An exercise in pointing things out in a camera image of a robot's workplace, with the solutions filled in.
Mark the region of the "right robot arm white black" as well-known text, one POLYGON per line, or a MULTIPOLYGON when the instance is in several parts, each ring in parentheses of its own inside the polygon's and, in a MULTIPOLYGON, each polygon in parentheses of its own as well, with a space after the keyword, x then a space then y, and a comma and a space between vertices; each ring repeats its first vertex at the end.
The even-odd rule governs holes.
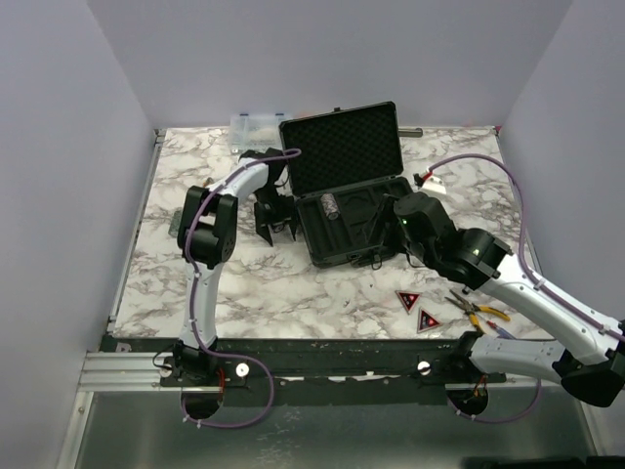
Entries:
POLYGON ((608 407, 624 388, 624 324, 575 299, 529 268, 482 229, 458 229, 442 203, 422 192, 384 195, 366 223, 380 241, 441 277, 513 308, 551 335, 549 341, 479 334, 449 359, 451 375, 469 383, 482 373, 512 373, 561 385, 572 397, 608 407))

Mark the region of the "black poker set case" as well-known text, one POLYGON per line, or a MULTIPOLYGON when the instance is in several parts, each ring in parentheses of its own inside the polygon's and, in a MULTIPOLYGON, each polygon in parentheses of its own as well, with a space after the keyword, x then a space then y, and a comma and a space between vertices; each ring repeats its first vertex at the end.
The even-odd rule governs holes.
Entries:
POLYGON ((396 256, 388 246, 366 243, 363 225, 384 194, 411 192, 403 177, 396 106, 392 102, 335 109, 279 125, 282 145, 301 154, 288 163, 291 192, 312 263, 377 269, 396 256), (340 217, 326 218, 319 198, 332 193, 340 217))

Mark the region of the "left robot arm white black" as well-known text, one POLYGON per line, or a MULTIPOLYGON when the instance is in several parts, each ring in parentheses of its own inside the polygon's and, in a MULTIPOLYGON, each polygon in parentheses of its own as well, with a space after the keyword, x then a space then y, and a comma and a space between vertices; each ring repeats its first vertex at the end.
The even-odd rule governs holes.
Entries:
POLYGON ((278 192, 278 180, 287 161, 299 149, 248 150, 220 181, 187 190, 177 233, 186 263, 185 322, 173 349, 174 372, 196 386, 220 375, 215 350, 219 282, 237 238, 238 209, 253 196, 256 234, 272 243, 271 234, 288 229, 296 234, 298 218, 292 195, 278 192))

